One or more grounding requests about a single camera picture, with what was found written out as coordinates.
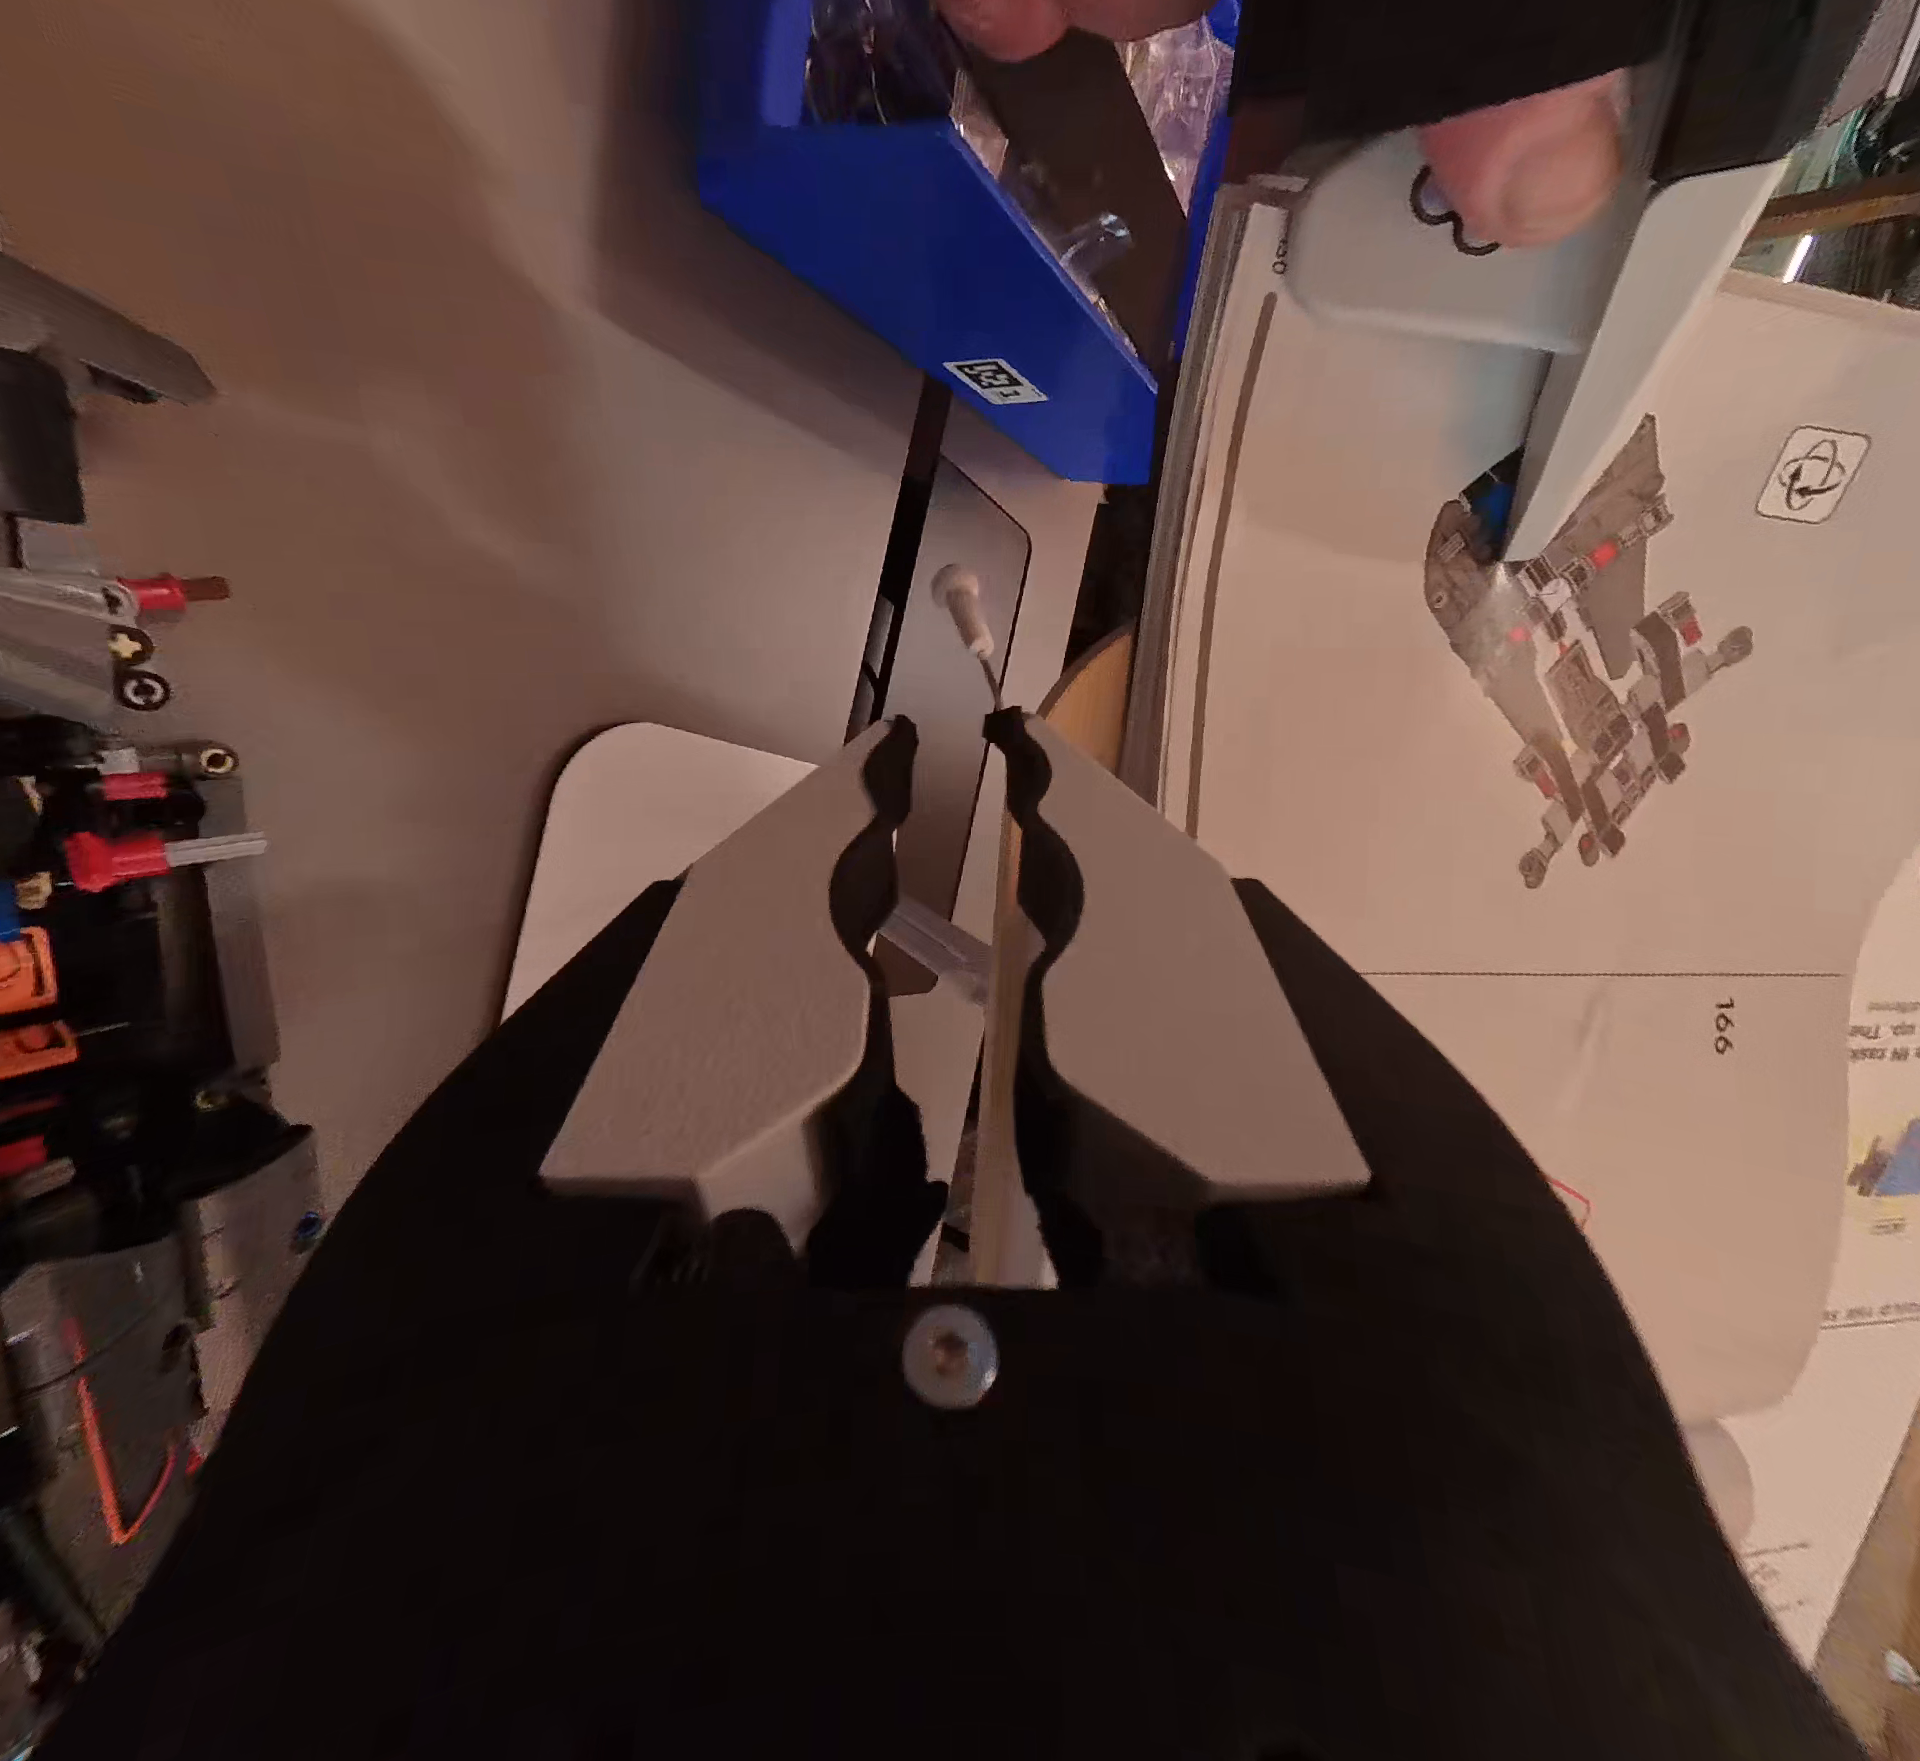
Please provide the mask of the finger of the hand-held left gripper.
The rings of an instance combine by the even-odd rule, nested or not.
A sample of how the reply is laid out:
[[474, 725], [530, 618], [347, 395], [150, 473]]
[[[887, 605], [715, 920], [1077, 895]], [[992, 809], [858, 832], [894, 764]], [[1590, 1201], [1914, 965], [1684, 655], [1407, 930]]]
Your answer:
[[1539, 554], [1634, 430], [1668, 352], [1700, 318], [1787, 164], [1651, 190], [1620, 245], [1587, 345], [1554, 354], [1528, 421], [1502, 554]]

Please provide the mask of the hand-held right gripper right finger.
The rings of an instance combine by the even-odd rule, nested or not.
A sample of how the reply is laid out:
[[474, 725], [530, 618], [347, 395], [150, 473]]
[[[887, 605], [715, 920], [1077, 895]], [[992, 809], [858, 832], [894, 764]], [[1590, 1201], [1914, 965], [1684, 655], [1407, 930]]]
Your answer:
[[1196, 1269], [1219, 1209], [1361, 1194], [1369, 1164], [1220, 864], [1044, 718], [999, 707], [979, 1278]]

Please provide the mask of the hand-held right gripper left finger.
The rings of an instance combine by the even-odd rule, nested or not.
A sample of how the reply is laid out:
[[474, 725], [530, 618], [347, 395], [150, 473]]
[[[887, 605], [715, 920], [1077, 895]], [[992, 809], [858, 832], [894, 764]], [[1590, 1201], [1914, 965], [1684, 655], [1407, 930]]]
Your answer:
[[540, 1162], [557, 1197], [696, 1222], [756, 1210], [815, 1273], [913, 1273], [947, 1186], [900, 1090], [874, 946], [900, 904], [918, 731], [867, 725], [805, 766], [658, 729], [589, 743], [589, 801], [557, 792], [551, 878], [682, 855], [660, 927]]

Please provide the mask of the lego instruction booklet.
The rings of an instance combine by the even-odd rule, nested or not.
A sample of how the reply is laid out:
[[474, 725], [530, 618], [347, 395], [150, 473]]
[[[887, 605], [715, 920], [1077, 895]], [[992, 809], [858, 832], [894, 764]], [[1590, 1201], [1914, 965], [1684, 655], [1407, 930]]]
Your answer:
[[1215, 232], [1171, 464], [1166, 814], [1501, 1112], [1807, 1660], [1915, 1415], [1915, 313], [1734, 273], [1501, 539], [1533, 356]]

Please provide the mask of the dark grey lego car model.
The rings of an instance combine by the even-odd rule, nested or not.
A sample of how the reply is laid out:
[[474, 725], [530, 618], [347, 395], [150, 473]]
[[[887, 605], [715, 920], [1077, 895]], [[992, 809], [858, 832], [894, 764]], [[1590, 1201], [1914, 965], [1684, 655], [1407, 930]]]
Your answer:
[[31, 1756], [193, 1502], [324, 1226], [271, 1098], [237, 755], [142, 738], [220, 576], [86, 529], [81, 412], [196, 405], [184, 346], [2, 261], [2, 1753]]

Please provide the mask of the blue plastic parts bin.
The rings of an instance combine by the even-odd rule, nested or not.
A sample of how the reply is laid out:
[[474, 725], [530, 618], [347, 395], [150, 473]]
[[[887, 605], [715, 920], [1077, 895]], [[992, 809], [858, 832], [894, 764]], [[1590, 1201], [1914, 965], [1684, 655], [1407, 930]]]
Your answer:
[[1150, 367], [946, 125], [805, 114], [810, 0], [707, 0], [700, 194], [742, 238], [878, 333], [1054, 473], [1144, 485], [1226, 137], [1188, 217], [1167, 356]]

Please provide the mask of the white adjustable book stand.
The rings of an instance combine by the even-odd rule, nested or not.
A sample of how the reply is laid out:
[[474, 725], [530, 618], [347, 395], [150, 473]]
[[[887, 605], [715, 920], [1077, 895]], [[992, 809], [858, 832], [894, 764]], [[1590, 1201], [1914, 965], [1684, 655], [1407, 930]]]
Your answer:
[[658, 951], [658, 976], [589, 1019], [589, 1068], [562, 1095], [542, 1180], [580, 1196], [658, 1197], [713, 1221], [763, 1210], [802, 1251], [825, 1221], [835, 1102], [898, 1087], [925, 1175], [958, 1167], [979, 1043], [965, 1197], [969, 1252], [911, 1281], [1052, 1286], [1015, 1125], [1018, 975], [1039, 937], [1018, 907], [1021, 830], [997, 812], [997, 895], [980, 933], [913, 899], [878, 802], [869, 725], [812, 766], [655, 724], [613, 725], [564, 764], [540, 830], [502, 1012], [510, 1017], [655, 883], [707, 864]]

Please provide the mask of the bundle of clear plastic bags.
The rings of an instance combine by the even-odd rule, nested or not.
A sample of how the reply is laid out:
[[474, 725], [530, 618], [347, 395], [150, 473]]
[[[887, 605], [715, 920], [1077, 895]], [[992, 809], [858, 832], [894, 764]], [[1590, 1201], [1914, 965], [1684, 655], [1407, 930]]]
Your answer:
[[1069, 31], [999, 62], [934, 0], [810, 0], [805, 114], [946, 125], [987, 165], [1063, 271], [1142, 362], [1177, 330], [1188, 217], [1225, 114], [1239, 0], [1144, 39]]

